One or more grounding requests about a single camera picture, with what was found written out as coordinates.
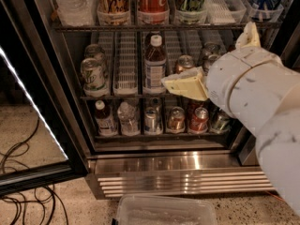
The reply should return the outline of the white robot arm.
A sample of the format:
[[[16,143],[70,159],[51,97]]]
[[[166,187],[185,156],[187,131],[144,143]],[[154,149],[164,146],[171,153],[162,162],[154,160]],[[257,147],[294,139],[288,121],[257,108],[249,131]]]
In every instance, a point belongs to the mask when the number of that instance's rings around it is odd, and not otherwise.
[[[203,74],[192,68],[161,80],[172,94],[210,100],[256,138],[255,152],[277,193],[300,215],[300,74],[261,47],[254,22]]]

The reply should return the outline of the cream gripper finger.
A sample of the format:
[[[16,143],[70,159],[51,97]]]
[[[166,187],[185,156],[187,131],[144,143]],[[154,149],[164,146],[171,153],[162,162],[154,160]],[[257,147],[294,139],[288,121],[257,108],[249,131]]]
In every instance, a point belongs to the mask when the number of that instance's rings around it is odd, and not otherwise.
[[[248,22],[244,28],[243,33],[238,37],[235,43],[236,49],[244,47],[260,47],[260,37],[257,31],[255,22]]]
[[[206,88],[206,76],[201,67],[194,67],[172,74],[161,80],[163,86],[173,95],[190,98],[199,101],[208,99]]]

